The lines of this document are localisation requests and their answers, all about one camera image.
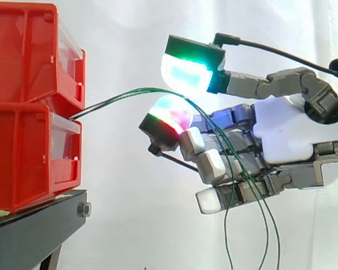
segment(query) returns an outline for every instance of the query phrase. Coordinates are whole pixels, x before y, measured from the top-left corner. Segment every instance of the robotic hand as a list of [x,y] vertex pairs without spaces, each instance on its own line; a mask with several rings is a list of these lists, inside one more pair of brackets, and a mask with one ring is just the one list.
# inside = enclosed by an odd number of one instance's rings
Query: robotic hand
[[[215,92],[256,99],[253,105],[216,111],[210,118],[229,138],[263,197],[285,188],[323,187],[338,178],[338,96],[328,83],[303,67],[266,78],[222,70],[216,76]],[[140,128],[147,132],[143,123]],[[154,137],[151,152],[154,145],[156,155],[175,149],[162,147],[165,139],[157,143]],[[184,160],[196,163],[203,183],[212,186],[196,194],[203,214],[227,209],[231,198],[231,207],[256,201],[238,160],[225,149],[230,170],[218,140],[200,115],[177,136]]]

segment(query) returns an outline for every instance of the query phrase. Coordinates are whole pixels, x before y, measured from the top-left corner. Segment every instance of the led light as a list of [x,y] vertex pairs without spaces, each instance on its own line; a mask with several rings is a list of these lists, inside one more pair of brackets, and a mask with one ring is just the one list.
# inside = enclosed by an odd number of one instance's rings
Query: led light
[[171,126],[177,134],[188,129],[193,121],[190,105],[181,97],[167,94],[154,104],[149,114]]
[[206,92],[213,72],[205,64],[163,55],[161,73],[165,83],[184,95]]

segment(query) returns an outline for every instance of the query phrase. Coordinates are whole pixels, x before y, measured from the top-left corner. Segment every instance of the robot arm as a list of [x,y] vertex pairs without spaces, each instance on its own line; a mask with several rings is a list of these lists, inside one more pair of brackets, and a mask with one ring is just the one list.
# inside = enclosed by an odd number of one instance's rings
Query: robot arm
[[[152,153],[172,151],[178,141],[184,159],[196,163],[202,182],[212,186],[196,194],[203,214],[227,209],[231,198],[230,207],[256,201],[258,190],[270,197],[285,188],[323,187],[338,178],[338,96],[328,83],[303,67],[266,78],[223,67],[221,47],[169,37],[162,76],[170,87],[256,99],[254,105],[240,104],[210,117],[229,138],[257,189],[246,181],[234,153],[222,152],[224,143],[200,115],[178,136],[148,116],[140,125],[151,136]],[[169,133],[174,139],[168,139]]]

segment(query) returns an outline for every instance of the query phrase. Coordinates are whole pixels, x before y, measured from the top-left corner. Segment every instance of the white wall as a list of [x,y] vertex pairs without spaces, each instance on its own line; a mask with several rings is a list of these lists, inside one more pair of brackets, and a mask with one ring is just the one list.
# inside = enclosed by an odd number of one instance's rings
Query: white wall
[[[338,0],[53,2],[87,52],[88,105],[137,87],[165,87],[159,67],[169,34],[210,42],[216,32],[225,32],[324,65],[338,56]],[[230,70],[266,76],[296,66],[255,49],[227,48]],[[137,126],[157,98],[121,101],[82,119],[81,187],[88,189],[93,211],[64,244],[59,269],[229,269],[223,214],[198,211],[194,194],[205,188],[199,176],[146,150],[148,139]],[[209,110],[243,102],[227,96],[205,101],[200,104]],[[328,205],[334,192],[320,196],[319,206]],[[333,224],[318,225],[318,218],[326,220],[333,211],[326,207],[323,214],[316,197],[315,191],[286,191],[268,200],[282,239],[281,269],[338,269],[335,240],[328,251],[329,239],[318,240],[316,233],[335,231]],[[235,269],[258,267],[265,231],[256,204],[230,212],[229,233]],[[270,244],[264,269],[275,268],[273,233]],[[321,268],[324,251],[329,266]]]

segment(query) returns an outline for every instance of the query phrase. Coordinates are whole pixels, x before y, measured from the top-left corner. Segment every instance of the red plastic bin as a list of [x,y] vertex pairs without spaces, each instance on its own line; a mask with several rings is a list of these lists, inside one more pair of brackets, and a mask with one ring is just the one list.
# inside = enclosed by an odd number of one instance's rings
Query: red plastic bin
[[53,4],[0,2],[0,102],[40,102],[63,117],[85,107],[85,53]]
[[81,130],[46,105],[0,103],[0,210],[15,213],[78,186]]

